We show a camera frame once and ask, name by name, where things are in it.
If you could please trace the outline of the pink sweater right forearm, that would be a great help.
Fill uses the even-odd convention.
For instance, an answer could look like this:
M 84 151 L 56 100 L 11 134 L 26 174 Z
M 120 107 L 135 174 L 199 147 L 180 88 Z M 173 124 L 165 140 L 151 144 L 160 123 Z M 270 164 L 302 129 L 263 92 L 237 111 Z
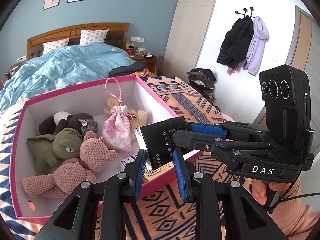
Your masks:
M 319 212 L 297 198 L 278 204 L 270 217 L 288 239 L 306 239 L 319 220 Z

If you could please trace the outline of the person's right hand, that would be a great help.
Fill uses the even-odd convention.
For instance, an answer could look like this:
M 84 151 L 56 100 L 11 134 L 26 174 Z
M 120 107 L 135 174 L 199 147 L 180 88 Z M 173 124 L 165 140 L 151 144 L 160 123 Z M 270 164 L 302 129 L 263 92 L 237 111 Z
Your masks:
M 267 188 L 273 191 L 280 191 L 281 197 L 287 198 L 291 197 L 298 189 L 300 185 L 300 180 L 298 179 L 294 184 L 284 184 L 270 182 L 266 185 L 263 181 L 252 179 L 252 196 L 260 204 L 265 205 L 267 202 Z

